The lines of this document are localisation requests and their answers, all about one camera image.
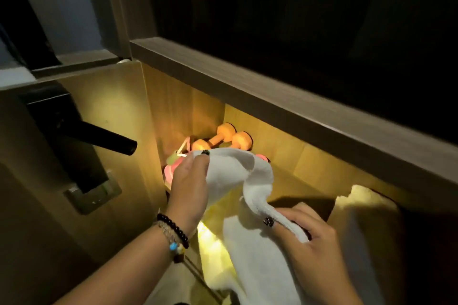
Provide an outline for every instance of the fingernail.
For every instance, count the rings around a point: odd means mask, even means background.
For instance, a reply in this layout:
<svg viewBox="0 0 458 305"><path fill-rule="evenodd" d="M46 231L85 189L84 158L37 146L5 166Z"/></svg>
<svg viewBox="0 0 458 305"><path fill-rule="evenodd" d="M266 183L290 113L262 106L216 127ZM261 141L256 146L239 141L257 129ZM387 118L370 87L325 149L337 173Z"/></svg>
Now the fingernail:
<svg viewBox="0 0 458 305"><path fill-rule="evenodd" d="M272 217L267 216L264 221L262 221L266 226L272 227L273 223L275 222Z"/></svg>

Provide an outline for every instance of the bracelet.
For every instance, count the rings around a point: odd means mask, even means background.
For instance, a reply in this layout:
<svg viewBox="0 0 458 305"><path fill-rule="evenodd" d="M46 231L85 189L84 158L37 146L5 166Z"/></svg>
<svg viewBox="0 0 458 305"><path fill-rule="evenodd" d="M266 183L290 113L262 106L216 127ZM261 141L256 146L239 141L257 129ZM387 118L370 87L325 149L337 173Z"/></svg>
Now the bracelet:
<svg viewBox="0 0 458 305"><path fill-rule="evenodd" d="M157 220L162 221L165 224L167 224L171 229L175 232L175 234L178 235L178 237L181 239L181 242L183 243L183 246L187 249L189 248L189 240L186 234L178 227L170 218L168 218L166 215L163 215L162 213L157 214Z"/></svg>
<svg viewBox="0 0 458 305"><path fill-rule="evenodd" d="M171 229L169 226L162 222L159 221L157 222L157 225L162 229L162 232L164 233L165 237L169 241L169 249L174 253L173 261L174 263L181 263L185 260L185 248L182 244L179 244L175 240L175 236L173 235Z"/></svg>

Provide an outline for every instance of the hand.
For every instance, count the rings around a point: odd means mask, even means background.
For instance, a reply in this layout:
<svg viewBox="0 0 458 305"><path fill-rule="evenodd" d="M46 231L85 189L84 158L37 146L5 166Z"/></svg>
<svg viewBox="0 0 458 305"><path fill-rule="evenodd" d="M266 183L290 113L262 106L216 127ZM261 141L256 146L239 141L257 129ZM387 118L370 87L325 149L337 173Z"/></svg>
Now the hand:
<svg viewBox="0 0 458 305"><path fill-rule="evenodd" d="M312 237L302 244L278 222L272 227L305 292L326 305L362 305L348 276L334 228L304 203L277 211L306 229Z"/></svg>
<svg viewBox="0 0 458 305"><path fill-rule="evenodd" d="M166 215L191 238L208 202L207 176L210 157L187 156L175 169Z"/></svg>

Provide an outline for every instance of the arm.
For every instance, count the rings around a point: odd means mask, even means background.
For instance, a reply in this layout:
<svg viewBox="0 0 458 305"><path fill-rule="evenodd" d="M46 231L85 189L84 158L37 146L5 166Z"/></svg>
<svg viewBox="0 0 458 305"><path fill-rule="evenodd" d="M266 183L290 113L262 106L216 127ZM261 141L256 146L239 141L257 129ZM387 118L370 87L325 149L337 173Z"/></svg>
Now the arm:
<svg viewBox="0 0 458 305"><path fill-rule="evenodd" d="M186 159L175 170L166 215L191 238L207 206L209 157ZM173 256L162 230L151 227L55 305L142 305Z"/></svg>
<svg viewBox="0 0 458 305"><path fill-rule="evenodd" d="M325 305L362 305L348 276L334 228L304 203L277 210L312 237L302 244L281 224L275 222L272 227L306 293Z"/></svg>

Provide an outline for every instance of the orange dumbbell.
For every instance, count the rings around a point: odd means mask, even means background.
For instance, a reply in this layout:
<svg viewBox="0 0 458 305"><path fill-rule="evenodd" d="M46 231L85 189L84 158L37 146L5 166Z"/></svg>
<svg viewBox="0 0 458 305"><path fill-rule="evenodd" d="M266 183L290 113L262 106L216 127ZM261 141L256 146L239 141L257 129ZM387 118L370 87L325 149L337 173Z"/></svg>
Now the orange dumbbell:
<svg viewBox="0 0 458 305"><path fill-rule="evenodd" d="M247 132L238 132L232 136L231 148L240 148L248 151L253 146L253 139Z"/></svg>
<svg viewBox="0 0 458 305"><path fill-rule="evenodd" d="M221 124L217 131L216 135L208 141L199 139L192 144L193 151L203 151L204 149L211 149L218 145L221 141L230 142L232 141L232 137L235 135L237 130L235 130L234 126L231 123L223 123Z"/></svg>

